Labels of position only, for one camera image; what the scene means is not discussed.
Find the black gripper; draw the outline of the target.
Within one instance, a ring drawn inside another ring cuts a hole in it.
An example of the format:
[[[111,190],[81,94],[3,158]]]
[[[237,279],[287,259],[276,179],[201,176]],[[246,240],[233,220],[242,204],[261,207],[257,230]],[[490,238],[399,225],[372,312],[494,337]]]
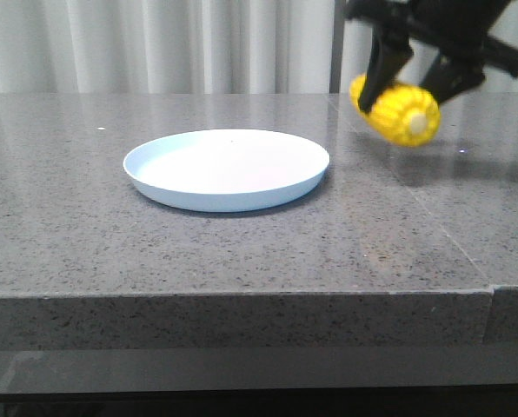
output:
[[[518,77],[518,49],[491,36],[509,1],[349,1],[348,20],[371,24],[369,65],[357,99],[368,114],[414,52],[410,39],[439,53],[420,87],[441,105],[485,81],[483,64]]]

